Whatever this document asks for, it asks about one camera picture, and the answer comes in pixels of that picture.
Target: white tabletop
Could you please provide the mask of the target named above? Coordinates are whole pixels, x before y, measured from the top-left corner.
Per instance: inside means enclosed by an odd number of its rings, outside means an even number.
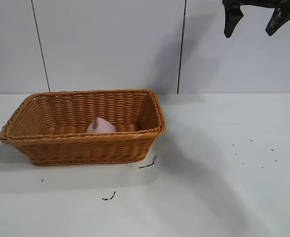
[[[0,95],[0,129],[26,96]],[[290,94],[160,98],[142,162],[36,167],[0,143],[0,237],[290,237]]]

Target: black debris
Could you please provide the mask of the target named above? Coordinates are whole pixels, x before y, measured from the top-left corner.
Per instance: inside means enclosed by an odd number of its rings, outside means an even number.
[[[112,197],[110,197],[110,198],[103,198],[102,200],[104,200],[104,201],[112,200],[114,198],[114,196],[115,196],[115,193],[116,193],[116,191],[114,191]]]
[[[154,156],[154,158],[153,158],[153,162],[152,162],[151,164],[148,164],[148,165],[146,165],[146,166],[139,167],[139,169],[143,169],[143,168],[146,168],[146,167],[150,167],[150,166],[152,166],[153,164],[155,164],[156,159],[157,159],[157,156]]]

